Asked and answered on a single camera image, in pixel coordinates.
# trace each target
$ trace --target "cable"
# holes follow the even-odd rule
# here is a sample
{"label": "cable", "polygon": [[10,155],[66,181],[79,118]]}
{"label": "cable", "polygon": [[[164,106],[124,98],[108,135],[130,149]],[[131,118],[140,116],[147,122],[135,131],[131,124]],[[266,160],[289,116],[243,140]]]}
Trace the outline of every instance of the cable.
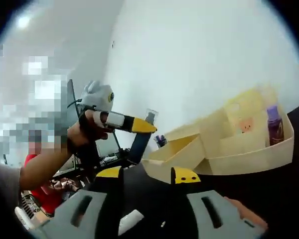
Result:
{"label": "cable", "polygon": [[71,104],[68,105],[68,108],[69,108],[71,105],[73,105],[74,103],[81,102],[81,101],[82,101],[82,99],[77,99],[76,101],[73,101]]}

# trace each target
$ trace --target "person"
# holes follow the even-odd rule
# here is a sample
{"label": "person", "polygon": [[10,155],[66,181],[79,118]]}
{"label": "person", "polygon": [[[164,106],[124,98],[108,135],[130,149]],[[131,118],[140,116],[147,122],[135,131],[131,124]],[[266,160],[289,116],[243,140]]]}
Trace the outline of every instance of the person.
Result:
{"label": "person", "polygon": [[[26,166],[28,162],[34,159],[37,155],[41,154],[41,131],[30,130],[28,141],[29,154],[25,158],[24,166]],[[77,190],[78,188],[75,186],[75,182],[73,180],[63,178],[55,184],[50,181],[46,181],[40,187],[31,190],[31,193],[41,204],[45,213],[52,217],[55,209],[68,199],[70,195],[72,196]]]}
{"label": "person", "polygon": [[[89,127],[93,132],[94,140],[107,139],[110,129],[98,127],[93,120],[93,111],[85,111]],[[87,144],[89,141],[80,129],[77,121],[68,128],[67,137],[75,147]],[[57,145],[47,149],[42,154],[30,160],[26,166],[21,168],[10,168],[0,164],[0,191],[6,200],[7,206],[14,210],[20,202],[20,192],[24,190],[35,190],[50,180],[53,175],[70,158],[72,153],[67,145]]]}

